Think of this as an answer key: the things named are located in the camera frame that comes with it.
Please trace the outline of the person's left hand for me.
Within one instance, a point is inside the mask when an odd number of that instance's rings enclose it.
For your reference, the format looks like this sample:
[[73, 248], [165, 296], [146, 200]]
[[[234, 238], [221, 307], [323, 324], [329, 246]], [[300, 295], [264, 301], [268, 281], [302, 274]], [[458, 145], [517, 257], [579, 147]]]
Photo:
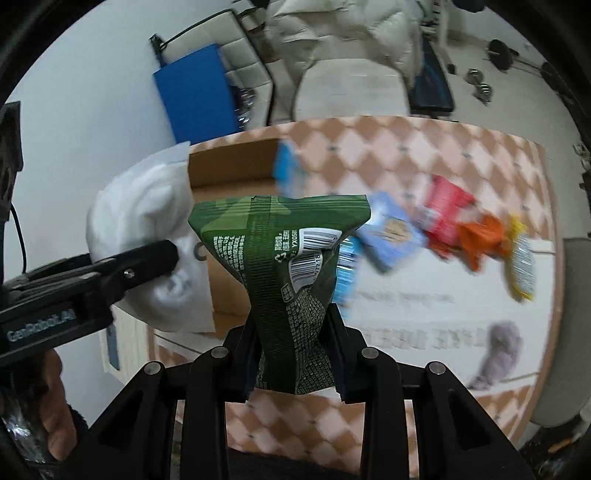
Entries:
[[58, 463], [76, 446], [61, 373], [62, 362], [53, 349], [1, 369], [1, 425], [28, 461]]

